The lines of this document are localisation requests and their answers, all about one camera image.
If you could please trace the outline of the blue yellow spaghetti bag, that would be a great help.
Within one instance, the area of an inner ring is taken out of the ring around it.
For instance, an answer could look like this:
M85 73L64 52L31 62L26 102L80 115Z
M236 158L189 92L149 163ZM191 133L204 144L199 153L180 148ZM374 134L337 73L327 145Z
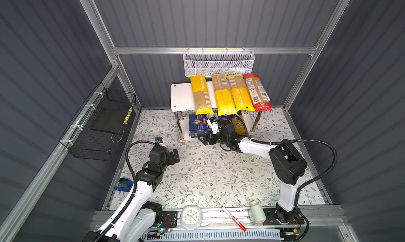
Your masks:
M232 115L232 123L237 134L246 136L243 124L235 115Z

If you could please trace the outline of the blue Barilla pasta box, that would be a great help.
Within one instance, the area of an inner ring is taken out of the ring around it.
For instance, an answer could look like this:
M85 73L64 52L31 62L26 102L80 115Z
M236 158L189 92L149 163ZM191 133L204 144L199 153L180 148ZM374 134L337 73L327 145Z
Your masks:
M191 138L198 138L205 133L211 132L211 126L208 124L208 116L204 115L189 115L189 135Z

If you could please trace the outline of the red spaghetti bag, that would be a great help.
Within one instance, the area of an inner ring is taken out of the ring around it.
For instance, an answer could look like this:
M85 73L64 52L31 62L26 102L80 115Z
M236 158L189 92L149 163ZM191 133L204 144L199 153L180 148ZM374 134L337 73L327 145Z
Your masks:
M270 105L271 99L267 95L258 74L244 74L243 78L245 80L255 111L272 112L273 110Z

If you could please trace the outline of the yellow Pastatime bag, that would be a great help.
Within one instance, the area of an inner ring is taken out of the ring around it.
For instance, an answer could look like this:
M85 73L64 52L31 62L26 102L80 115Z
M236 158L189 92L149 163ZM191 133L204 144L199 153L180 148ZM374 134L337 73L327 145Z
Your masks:
M195 101L196 115L214 114L208 93L205 75L192 75L189 77Z
M218 115L232 115L236 114L236 108L234 100L231 94L231 89L228 84L225 74L213 74L211 75L212 83L214 87L214 94L218 109Z
M241 74L227 76L236 111L255 111L250 93Z

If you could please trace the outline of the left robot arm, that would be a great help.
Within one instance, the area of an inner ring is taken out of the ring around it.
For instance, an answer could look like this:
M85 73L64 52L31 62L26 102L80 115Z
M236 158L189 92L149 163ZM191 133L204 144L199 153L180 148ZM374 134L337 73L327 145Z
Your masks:
M134 172L129 160L129 151L140 143L151 144L153 148L142 169ZM174 149L170 152L164 146L163 138L156 137L153 142L133 142L125 150L124 157L133 178L133 185L113 215L97 231L88 231L84 242L137 242L148 228L162 223L162 205L148 199L161 183L167 167L180 162L178 151Z

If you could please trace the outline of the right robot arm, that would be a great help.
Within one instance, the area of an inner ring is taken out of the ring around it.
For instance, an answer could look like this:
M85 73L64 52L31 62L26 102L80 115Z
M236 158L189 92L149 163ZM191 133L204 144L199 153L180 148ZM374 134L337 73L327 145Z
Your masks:
M221 120L215 116L207 120L211 131L198 137L205 146L225 145L229 151L238 153L254 154L267 158L272 162L276 176L281 182L279 200L276 204L277 221L280 224L289 224L295 216L300 215L298 197L301 190L309 184L323 178L333 170L338 161L336 149L327 142L318 139L284 139L279 142L266 142L250 137L245 122L240 116L235 116L243 125L245 134L238 134L232 121ZM314 142L328 147L333 154L332 163L320 175L301 184L300 180L308 167L307 161L296 149L295 143Z

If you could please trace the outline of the blue Barilla spaghetti box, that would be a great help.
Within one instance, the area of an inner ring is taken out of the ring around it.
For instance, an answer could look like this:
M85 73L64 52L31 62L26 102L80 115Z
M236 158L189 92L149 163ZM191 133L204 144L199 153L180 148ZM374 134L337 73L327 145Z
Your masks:
M219 121L227 120L227 121L230 121L231 123L233 123L234 118L235 118L234 115L222 115L222 116L218 117L218 120Z

